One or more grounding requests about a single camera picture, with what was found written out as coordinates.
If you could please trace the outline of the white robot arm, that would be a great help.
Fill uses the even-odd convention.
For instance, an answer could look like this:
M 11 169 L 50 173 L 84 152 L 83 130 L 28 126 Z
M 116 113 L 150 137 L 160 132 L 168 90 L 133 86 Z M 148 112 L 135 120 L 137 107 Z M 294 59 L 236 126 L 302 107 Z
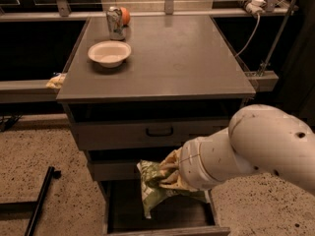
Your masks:
M 315 134 L 276 107 L 241 108 L 227 128 L 187 141 L 160 164 L 168 189 L 206 191 L 239 176 L 267 171 L 315 194 Z

